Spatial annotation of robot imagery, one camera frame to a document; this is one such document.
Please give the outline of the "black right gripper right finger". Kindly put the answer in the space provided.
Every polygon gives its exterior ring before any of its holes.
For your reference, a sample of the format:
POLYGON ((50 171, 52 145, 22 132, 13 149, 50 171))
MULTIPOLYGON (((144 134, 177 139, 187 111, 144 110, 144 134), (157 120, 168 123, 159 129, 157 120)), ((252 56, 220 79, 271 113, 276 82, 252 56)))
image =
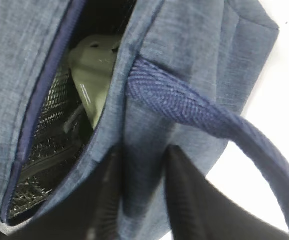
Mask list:
POLYGON ((235 204, 177 145, 164 152, 165 197, 175 240, 289 240, 289 234, 235 204))

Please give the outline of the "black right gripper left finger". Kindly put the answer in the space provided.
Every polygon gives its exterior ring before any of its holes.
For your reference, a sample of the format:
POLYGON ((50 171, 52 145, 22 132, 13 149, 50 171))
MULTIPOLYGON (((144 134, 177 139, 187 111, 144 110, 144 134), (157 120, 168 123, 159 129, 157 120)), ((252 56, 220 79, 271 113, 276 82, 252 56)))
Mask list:
POLYGON ((9 239, 115 240, 120 200, 121 147, 114 146, 69 197, 9 239))

